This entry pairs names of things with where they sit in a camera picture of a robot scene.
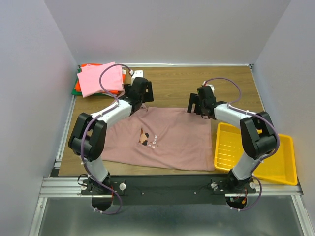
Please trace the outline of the dusty pink graphic t-shirt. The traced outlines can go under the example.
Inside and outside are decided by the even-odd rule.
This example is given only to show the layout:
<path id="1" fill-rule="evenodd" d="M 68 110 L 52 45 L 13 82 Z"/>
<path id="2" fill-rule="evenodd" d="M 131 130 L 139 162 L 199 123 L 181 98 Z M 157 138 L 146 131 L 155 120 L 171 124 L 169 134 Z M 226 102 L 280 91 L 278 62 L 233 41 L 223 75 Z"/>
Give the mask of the dusty pink graphic t-shirt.
<path id="1" fill-rule="evenodd" d="M 145 167 L 213 171 L 211 123 L 185 108 L 142 106 L 109 128 L 101 157 Z"/>

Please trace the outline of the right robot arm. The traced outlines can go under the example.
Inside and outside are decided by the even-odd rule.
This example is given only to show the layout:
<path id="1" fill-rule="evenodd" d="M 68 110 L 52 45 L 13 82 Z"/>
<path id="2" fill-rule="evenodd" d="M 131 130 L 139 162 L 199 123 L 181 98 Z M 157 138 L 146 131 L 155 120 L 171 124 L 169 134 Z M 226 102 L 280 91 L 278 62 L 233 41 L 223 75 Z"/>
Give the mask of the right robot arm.
<path id="1" fill-rule="evenodd" d="M 253 113 L 217 101 L 210 86 L 201 86 L 189 96 L 187 112 L 194 112 L 207 119 L 222 120 L 238 127 L 244 153 L 239 162 L 227 174 L 222 183 L 224 192 L 235 193 L 252 181 L 252 174 L 259 164 L 274 155 L 280 146 L 280 138 L 267 112 Z"/>

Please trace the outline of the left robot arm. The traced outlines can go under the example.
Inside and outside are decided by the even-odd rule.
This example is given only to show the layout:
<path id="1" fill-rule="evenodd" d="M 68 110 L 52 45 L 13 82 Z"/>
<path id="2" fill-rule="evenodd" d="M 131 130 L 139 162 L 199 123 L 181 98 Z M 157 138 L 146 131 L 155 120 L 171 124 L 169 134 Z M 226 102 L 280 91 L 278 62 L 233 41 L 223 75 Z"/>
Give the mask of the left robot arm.
<path id="1" fill-rule="evenodd" d="M 107 108 L 94 113 L 81 113 L 68 141 L 69 148 L 81 157 L 88 178 L 101 188 L 110 189 L 110 174 L 101 154 L 104 150 L 107 130 L 117 122 L 131 116 L 142 104 L 154 100 L 152 82 L 136 77 L 124 85 L 125 92 Z"/>

